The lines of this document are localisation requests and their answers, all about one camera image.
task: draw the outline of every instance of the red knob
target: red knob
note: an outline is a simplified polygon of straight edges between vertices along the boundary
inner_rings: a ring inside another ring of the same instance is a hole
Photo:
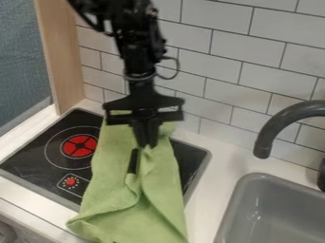
[[[77,184],[77,180],[75,178],[67,178],[66,185],[67,186],[75,186]]]

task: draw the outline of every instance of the wall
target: wall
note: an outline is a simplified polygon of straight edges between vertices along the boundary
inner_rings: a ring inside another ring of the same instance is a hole
[[[252,149],[258,131],[288,105],[325,98],[325,1],[156,0],[168,54],[182,72],[157,80],[160,92],[186,99],[182,127]],[[113,40],[77,19],[86,96],[125,94]],[[163,62],[160,71],[172,73]],[[285,129],[273,157],[317,169],[325,158],[325,119]]]
[[[0,1],[0,136],[49,105],[50,87],[32,0]]]

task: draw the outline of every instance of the wooden panel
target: wooden panel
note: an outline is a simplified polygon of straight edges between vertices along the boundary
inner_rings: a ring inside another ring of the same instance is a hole
[[[67,0],[34,0],[59,115],[84,98],[83,77],[73,9]]]

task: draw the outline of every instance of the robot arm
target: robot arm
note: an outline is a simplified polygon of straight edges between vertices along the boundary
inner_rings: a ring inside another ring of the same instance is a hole
[[[182,121],[184,104],[183,99],[160,95],[154,89],[154,77],[158,75],[155,64],[167,59],[163,56],[166,53],[166,41],[159,29],[158,11],[150,0],[68,2],[91,27],[115,38],[124,60],[124,78],[128,81],[130,94],[118,101],[104,104],[106,123],[129,124],[139,146],[149,144],[155,147],[160,125],[163,122]],[[88,14],[96,16],[96,21],[91,21]],[[105,31],[105,20],[110,21],[111,33]],[[160,111],[166,107],[177,107],[177,110]],[[112,111],[116,110],[131,113],[113,115]]]

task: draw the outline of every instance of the green cloth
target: green cloth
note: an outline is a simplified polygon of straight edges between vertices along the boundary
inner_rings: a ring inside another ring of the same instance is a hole
[[[165,124],[158,146],[140,151],[134,175],[127,173],[137,147],[131,128],[103,124],[91,162],[93,177],[69,228],[101,243],[188,242],[179,167],[167,137],[171,130]]]

